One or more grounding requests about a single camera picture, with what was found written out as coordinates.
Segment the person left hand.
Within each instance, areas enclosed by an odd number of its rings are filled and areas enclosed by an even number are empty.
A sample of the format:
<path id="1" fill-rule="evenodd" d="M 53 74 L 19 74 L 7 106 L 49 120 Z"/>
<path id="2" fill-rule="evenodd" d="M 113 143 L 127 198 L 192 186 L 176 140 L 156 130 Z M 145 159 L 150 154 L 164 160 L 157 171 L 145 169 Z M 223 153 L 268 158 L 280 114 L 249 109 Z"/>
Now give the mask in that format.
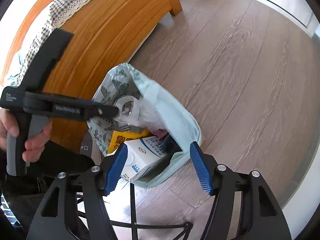
<path id="1" fill-rule="evenodd" d="M 52 121 L 50 120 L 42 129 L 41 133 L 25 142 L 25 151 L 22 154 L 26 162 L 36 162 L 44 151 L 45 144 L 50 140 Z M 7 135 L 17 137 L 19 128 L 15 117 L 9 110 L 1 108 L 1 150 L 7 151 Z"/>

